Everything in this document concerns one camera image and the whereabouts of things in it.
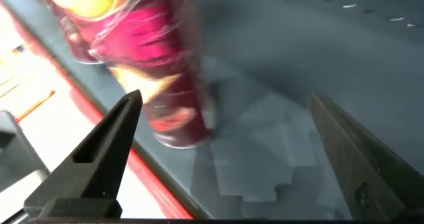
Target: table surface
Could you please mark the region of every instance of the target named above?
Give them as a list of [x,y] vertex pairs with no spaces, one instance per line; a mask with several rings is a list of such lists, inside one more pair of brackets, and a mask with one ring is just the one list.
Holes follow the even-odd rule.
[[[124,94],[104,66],[74,61],[37,0],[4,0],[107,109]],[[307,111],[330,97],[424,173],[423,0],[196,0],[202,66],[217,104],[210,144],[135,139],[217,219],[350,219]]]

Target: can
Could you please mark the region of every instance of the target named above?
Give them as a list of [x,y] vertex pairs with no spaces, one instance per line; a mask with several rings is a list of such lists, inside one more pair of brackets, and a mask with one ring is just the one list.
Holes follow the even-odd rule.
[[204,143],[214,126],[198,51],[187,39],[195,37],[188,34],[190,15],[182,12],[188,4],[93,0],[64,9],[90,43],[90,54],[112,64],[110,70],[128,92],[141,90],[155,137],[173,148]]

